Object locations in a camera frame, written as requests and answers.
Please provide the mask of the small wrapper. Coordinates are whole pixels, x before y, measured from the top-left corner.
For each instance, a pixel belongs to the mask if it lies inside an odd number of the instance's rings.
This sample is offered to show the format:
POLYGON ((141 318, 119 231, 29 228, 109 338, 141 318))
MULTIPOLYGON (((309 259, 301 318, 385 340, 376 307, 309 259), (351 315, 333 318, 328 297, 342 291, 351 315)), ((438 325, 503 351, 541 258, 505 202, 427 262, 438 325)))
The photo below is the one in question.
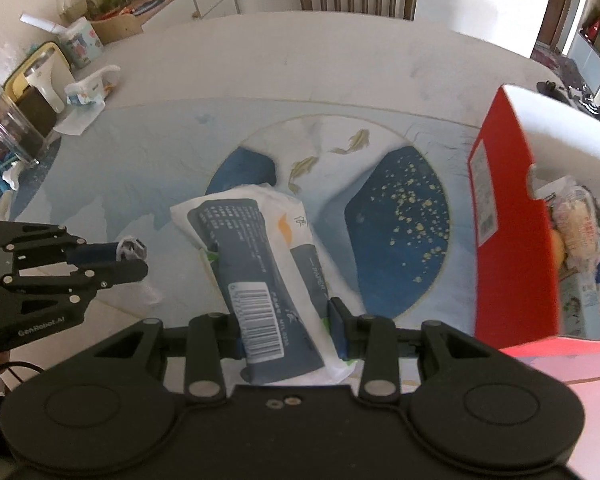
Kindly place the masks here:
POLYGON ((147 257, 146 245, 134 236, 126 236, 118 241, 116 258, 118 261, 145 260, 147 257))

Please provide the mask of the grey white wipes pack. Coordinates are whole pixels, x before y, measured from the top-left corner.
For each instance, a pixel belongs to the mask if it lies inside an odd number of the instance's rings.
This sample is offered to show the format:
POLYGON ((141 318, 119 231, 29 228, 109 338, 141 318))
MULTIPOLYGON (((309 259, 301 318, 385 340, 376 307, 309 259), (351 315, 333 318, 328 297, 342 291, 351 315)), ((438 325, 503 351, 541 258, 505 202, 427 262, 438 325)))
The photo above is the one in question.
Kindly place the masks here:
POLYGON ((332 385, 351 375, 329 335, 328 281, 300 200, 242 185, 177 204, 171 217, 237 318, 245 382, 332 385))

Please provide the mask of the red cardboard shoe box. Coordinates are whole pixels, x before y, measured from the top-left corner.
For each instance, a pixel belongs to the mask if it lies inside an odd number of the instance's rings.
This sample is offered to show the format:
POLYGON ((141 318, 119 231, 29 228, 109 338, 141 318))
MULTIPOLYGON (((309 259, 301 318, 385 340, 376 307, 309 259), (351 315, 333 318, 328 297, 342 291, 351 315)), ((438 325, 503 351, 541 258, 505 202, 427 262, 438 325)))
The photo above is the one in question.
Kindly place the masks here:
POLYGON ((531 90, 498 89, 468 157, 476 337, 567 384, 600 382, 600 337, 559 325, 550 216, 534 181, 571 176, 600 198, 600 122, 531 90))

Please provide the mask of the blue fish pattern table mat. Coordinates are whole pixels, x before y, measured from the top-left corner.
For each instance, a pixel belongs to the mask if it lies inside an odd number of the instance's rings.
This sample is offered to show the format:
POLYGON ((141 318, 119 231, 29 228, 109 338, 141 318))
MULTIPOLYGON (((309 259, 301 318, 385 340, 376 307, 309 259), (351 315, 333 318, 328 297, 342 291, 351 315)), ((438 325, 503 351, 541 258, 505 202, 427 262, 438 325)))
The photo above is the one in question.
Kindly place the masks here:
POLYGON ((246 355, 230 382, 347 382, 326 304, 471 333, 476 129, 370 108, 265 100, 106 110, 24 174, 12 216, 92 243, 139 238, 149 272, 99 300, 183 326, 233 312, 246 355))

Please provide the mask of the clear glass jar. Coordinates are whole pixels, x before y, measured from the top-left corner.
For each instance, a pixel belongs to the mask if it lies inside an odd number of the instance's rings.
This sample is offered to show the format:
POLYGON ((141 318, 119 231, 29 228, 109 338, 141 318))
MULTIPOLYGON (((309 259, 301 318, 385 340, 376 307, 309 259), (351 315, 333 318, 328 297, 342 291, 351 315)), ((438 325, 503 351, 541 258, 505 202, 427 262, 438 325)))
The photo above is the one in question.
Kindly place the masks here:
POLYGON ((45 150, 45 139, 0 85, 0 141, 26 164, 35 164, 45 150))

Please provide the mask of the yellow round toy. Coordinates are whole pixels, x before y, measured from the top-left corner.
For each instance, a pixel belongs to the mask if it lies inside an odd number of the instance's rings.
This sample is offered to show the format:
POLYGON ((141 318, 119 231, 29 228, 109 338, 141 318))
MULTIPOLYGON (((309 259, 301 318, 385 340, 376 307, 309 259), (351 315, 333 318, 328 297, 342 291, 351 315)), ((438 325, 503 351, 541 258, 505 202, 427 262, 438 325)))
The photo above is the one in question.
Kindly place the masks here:
POLYGON ((562 239, 562 234, 560 234, 558 230, 550 230, 550 249, 552 250, 554 269, 559 271, 566 260, 566 248, 565 242, 562 239))

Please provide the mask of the light blue carton box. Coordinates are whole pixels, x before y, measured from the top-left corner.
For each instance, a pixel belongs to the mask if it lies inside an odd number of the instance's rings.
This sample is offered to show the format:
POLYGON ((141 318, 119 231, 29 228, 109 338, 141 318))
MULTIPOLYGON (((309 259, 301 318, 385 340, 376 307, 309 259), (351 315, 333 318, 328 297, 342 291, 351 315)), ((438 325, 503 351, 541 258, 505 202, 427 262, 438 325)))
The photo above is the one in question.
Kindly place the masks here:
POLYGON ((558 273, 559 326, 563 335, 600 339, 600 262, 593 273, 565 264, 558 273))

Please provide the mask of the patterned white mug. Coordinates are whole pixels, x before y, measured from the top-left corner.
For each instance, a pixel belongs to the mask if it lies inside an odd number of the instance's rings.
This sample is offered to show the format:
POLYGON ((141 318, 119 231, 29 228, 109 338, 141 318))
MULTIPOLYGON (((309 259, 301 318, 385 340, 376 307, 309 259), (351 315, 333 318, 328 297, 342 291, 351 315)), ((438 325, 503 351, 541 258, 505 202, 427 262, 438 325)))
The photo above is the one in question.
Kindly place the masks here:
POLYGON ((96 34, 91 22, 84 16, 60 32, 58 41, 75 68, 86 67, 104 53, 102 40, 96 34))

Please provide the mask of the clear bread snack packet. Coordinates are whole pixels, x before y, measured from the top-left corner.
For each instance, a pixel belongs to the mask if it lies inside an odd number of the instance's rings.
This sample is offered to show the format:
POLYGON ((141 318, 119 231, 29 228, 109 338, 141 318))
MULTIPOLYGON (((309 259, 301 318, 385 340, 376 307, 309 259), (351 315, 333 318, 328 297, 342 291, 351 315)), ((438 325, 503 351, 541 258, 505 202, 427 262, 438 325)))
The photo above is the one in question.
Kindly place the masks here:
POLYGON ((571 265, 581 273, 593 272, 600 261, 600 226, 592 194, 569 182, 556 193, 552 216, 571 265))

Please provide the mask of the black round table socket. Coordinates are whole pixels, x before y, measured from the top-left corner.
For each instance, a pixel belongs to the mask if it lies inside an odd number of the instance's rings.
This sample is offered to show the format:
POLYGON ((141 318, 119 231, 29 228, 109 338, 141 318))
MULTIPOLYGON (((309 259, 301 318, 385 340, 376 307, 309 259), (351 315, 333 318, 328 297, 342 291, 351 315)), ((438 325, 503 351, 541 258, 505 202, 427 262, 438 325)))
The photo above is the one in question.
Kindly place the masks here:
POLYGON ((548 98, 571 107, 577 106, 570 86, 564 87, 560 84, 556 84, 555 81, 546 80, 539 81, 535 87, 536 91, 539 92, 539 94, 542 94, 542 96, 547 96, 548 98))

